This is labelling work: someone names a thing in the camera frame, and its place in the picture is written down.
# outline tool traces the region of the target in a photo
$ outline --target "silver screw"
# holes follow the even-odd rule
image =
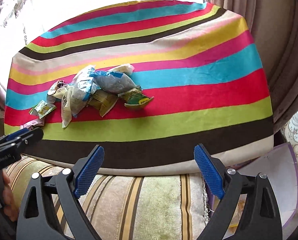
[[[62,171],[62,174],[63,175],[68,175],[68,174],[70,174],[71,173],[71,169],[69,169],[69,168],[65,168],[63,171]]]
[[[267,175],[263,172],[259,173],[259,176],[262,178],[262,179],[266,179],[267,178]]]
[[[31,177],[32,177],[32,179],[37,179],[39,176],[40,176],[40,173],[35,172],[35,173],[32,174]]]
[[[229,169],[227,170],[227,172],[228,172],[230,175],[234,175],[234,174],[236,174],[236,170],[233,169],[233,168],[229,168]]]

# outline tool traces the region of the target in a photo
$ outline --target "blue stripe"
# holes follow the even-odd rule
[[[131,78],[143,89],[219,84],[242,78],[260,68],[262,63],[256,46],[251,44],[233,55],[208,65],[135,72]],[[22,95],[8,89],[6,105],[17,110],[29,109],[42,99],[45,100],[46,95],[47,91]]]
[[[128,13],[117,13],[108,16],[102,16],[93,18],[90,20],[85,20],[79,23],[66,25],[56,30],[45,32],[41,35],[41,37],[46,39],[52,39],[57,36],[68,34],[72,32],[77,32],[86,29],[92,29],[102,26],[114,25],[114,24],[122,24],[128,22],[137,22],[152,18],[158,18],[163,16],[170,15],[180,15],[191,13],[198,10],[203,10],[207,6],[207,3],[193,3],[191,5],[187,4],[177,4],[172,6],[164,6],[158,8],[149,8],[149,9],[141,9],[134,12]]]

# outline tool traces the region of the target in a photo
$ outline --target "lime green stripe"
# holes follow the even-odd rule
[[[189,20],[173,23],[173,24],[168,24],[164,26],[159,26],[159,27],[154,27],[150,29],[145,29],[145,30],[140,30],[140,31],[134,31],[134,32],[127,32],[127,33],[117,33],[117,34],[111,34],[111,35],[105,35],[105,36],[97,36],[97,37],[92,37],[92,38],[86,38],[83,40],[77,40],[77,41],[69,41],[65,42],[63,44],[57,45],[57,46],[52,46],[52,47],[41,47],[38,46],[34,43],[29,43],[27,47],[30,50],[33,50],[35,52],[39,53],[49,53],[49,52],[55,52],[55,51],[60,51],[66,48],[70,47],[76,47],[76,46],[81,46],[85,44],[91,44],[91,43],[97,43],[97,42],[102,42],[102,41],[115,41],[115,40],[121,40],[121,39],[127,39],[127,38],[134,38],[134,37],[141,37],[141,36],[147,36],[151,34],[156,34],[160,32],[164,32],[167,30],[175,29],[184,25],[188,25],[190,23],[194,23],[206,18],[209,18],[217,13],[219,9],[219,6],[214,5],[211,9],[211,11],[205,15],[198,16]]]
[[[249,105],[227,106],[199,111],[131,119],[72,122],[44,126],[44,139],[67,141],[139,141],[206,131],[261,120],[272,115],[270,97]],[[18,127],[5,125],[5,133]]]

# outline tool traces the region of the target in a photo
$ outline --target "human hand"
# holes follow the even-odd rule
[[[3,210],[11,221],[16,221],[19,215],[19,209],[15,206],[13,192],[9,186],[10,178],[5,170],[2,172],[2,176],[4,181],[3,201],[6,205]]]

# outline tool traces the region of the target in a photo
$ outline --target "striped fabric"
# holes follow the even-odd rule
[[[7,169],[17,206],[33,172],[51,176],[63,168],[23,156]],[[57,195],[61,228],[73,237]],[[127,177],[96,175],[79,202],[103,240],[195,240],[208,222],[201,174]]]
[[[210,3],[180,1],[97,9],[21,49],[8,82],[6,133],[35,118],[30,107],[46,98],[57,79],[70,82],[89,64],[107,70],[124,63],[135,67],[131,78],[154,101],[138,112],[119,101],[104,118],[87,107],[66,129],[58,102],[45,120],[44,139],[26,153],[75,163],[98,143],[106,152],[102,167],[128,174],[192,162],[198,143],[220,154],[225,165],[271,149],[269,91],[244,18]]]

